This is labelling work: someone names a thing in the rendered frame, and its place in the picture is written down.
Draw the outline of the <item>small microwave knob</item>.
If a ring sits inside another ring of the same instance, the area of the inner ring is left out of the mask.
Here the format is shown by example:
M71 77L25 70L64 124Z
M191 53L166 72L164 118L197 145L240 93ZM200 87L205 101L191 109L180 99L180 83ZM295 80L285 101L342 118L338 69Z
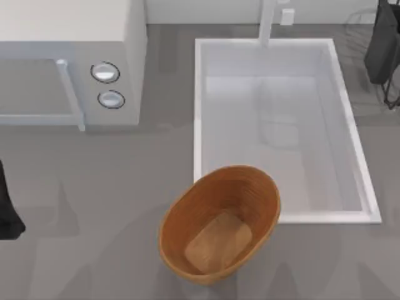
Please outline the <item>small microwave knob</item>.
M125 105L125 97L118 91L108 90L97 95L98 103L106 109L120 109Z

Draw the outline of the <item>white wall socket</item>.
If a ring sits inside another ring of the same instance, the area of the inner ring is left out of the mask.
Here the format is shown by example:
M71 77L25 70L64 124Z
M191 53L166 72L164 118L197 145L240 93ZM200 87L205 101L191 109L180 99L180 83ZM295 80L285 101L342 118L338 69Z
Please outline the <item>white wall socket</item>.
M285 8L281 12L281 22L282 26L292 26L294 24L295 9Z

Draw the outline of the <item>large microwave knob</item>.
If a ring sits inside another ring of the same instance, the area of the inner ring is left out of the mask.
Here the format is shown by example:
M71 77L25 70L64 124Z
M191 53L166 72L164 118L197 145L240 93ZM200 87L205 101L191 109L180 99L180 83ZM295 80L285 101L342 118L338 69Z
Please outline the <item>large microwave knob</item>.
M106 61L93 64L90 68L90 73L96 81L104 84L116 82L121 75L116 65Z

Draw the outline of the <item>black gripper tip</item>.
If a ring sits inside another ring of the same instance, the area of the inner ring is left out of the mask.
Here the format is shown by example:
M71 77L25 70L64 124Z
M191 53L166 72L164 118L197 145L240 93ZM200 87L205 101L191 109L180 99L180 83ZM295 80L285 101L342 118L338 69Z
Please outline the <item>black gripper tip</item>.
M17 240L25 230L26 225L12 204L0 160L0 241Z

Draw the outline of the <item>pale microwave oven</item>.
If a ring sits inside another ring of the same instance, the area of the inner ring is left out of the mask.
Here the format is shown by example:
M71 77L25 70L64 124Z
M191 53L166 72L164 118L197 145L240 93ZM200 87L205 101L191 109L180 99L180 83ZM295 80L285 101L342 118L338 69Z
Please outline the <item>pale microwave oven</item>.
M77 126L58 59L68 62L86 128L137 125L147 43L144 0L0 0L0 126ZM91 76L104 61L120 70L116 82ZM125 97L122 108L98 103L108 90Z

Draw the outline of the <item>brown woven basket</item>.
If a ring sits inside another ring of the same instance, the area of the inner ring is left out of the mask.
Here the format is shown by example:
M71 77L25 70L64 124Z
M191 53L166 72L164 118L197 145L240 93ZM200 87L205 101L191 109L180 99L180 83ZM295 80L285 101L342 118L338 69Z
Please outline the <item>brown woven basket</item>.
M202 285L235 273L264 245L281 213L279 189L253 166L198 179L165 213L159 255L178 276Z

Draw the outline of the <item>white sink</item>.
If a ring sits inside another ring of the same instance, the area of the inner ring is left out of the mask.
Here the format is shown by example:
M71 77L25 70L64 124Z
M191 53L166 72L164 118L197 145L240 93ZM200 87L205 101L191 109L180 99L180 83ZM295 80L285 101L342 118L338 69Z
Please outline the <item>white sink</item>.
M254 166L282 224L381 223L331 38L198 38L194 52L194 179Z

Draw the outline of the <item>tall white tap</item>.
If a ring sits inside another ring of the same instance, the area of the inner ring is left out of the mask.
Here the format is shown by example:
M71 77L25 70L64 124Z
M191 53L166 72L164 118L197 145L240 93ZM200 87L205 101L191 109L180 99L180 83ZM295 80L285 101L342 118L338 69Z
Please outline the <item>tall white tap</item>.
M258 41L264 48L268 47L276 8L280 4L288 4L291 0L261 0L261 19Z

